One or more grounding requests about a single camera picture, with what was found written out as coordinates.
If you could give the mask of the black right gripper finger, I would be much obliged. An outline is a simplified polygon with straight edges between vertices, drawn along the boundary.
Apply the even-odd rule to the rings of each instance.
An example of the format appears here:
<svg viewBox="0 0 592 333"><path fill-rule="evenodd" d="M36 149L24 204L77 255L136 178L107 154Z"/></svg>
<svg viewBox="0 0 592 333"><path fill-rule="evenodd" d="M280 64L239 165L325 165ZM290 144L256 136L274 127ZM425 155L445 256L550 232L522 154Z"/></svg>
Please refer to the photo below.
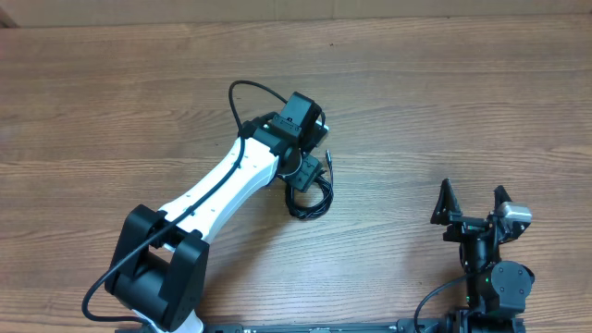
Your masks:
<svg viewBox="0 0 592 333"><path fill-rule="evenodd" d="M438 200L430 218L430 223L447 226L462 216L462 209L454 194L449 179L443 179L440 185Z"/></svg>
<svg viewBox="0 0 592 333"><path fill-rule="evenodd" d="M502 185L499 185L494 190L494 200L494 212L496 214L505 214L507 211L507 206L512 203L510 195L506 192Z"/></svg>

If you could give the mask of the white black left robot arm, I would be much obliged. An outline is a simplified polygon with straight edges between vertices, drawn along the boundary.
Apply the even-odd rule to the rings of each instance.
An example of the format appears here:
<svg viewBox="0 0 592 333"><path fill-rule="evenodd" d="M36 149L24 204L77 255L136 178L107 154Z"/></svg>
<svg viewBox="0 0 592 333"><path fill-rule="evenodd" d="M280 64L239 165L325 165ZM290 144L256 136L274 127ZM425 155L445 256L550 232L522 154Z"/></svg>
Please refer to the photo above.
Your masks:
<svg viewBox="0 0 592 333"><path fill-rule="evenodd" d="M288 195L317 183L331 200L331 184L311 155L328 134L325 114L298 92L283 104L240 123L228 154L180 197L157 210L140 204L127 215L103 284L143 332L204 331L195 309L210 245L255 192L280 179Z"/></svg>

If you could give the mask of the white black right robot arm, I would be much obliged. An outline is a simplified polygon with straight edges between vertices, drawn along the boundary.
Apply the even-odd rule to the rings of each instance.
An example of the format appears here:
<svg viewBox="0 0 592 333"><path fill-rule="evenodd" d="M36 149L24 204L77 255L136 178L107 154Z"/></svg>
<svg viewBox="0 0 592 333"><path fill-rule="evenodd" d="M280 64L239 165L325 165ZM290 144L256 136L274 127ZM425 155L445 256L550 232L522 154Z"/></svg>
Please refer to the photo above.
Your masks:
<svg viewBox="0 0 592 333"><path fill-rule="evenodd" d="M494 190L494 200L487 217L468 217L460 209L450 182L446 179L441 184L432 222L447 227L444 241L459 244L467 302L446 315L442 332L526 331L518 315L525 310L535 275L525 265L502 260L500 246L526 231L532 213L514 202L503 186Z"/></svg>

